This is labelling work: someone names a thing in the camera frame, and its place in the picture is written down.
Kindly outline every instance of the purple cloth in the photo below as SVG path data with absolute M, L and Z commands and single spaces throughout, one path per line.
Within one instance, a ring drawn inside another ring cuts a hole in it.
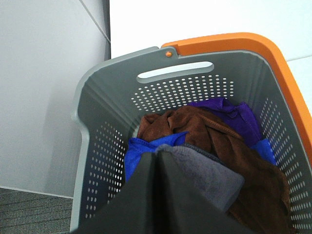
M 244 138 L 248 147 L 255 145 L 261 140 L 257 120 L 245 102 L 234 106 L 226 98 L 217 97 L 200 102 L 191 102 L 188 105 L 200 107 L 221 118 Z
M 276 166 L 273 150 L 271 148 L 268 139 L 259 141 L 256 145 L 252 146 L 251 148 L 257 150 L 257 152 L 264 160 Z
M 141 154 L 144 152 L 155 152 L 159 145 L 167 144 L 170 146 L 181 145 L 185 141 L 185 135 L 188 132 L 176 133 L 165 136 L 151 142 L 144 141 L 140 138 L 130 138 L 128 142 L 128 150 L 125 155 L 125 176 L 126 181 L 130 179 L 137 165 L 141 160 Z

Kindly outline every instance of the gray laundry basket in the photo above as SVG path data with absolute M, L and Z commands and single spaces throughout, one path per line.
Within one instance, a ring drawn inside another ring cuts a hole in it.
M 251 107 L 290 185 L 293 225 L 298 233 L 312 233 L 311 116 L 278 48 L 248 33 L 152 47 L 85 74 L 73 105 L 82 146 L 71 230 L 122 189 L 127 141 L 143 115 L 215 97 Z

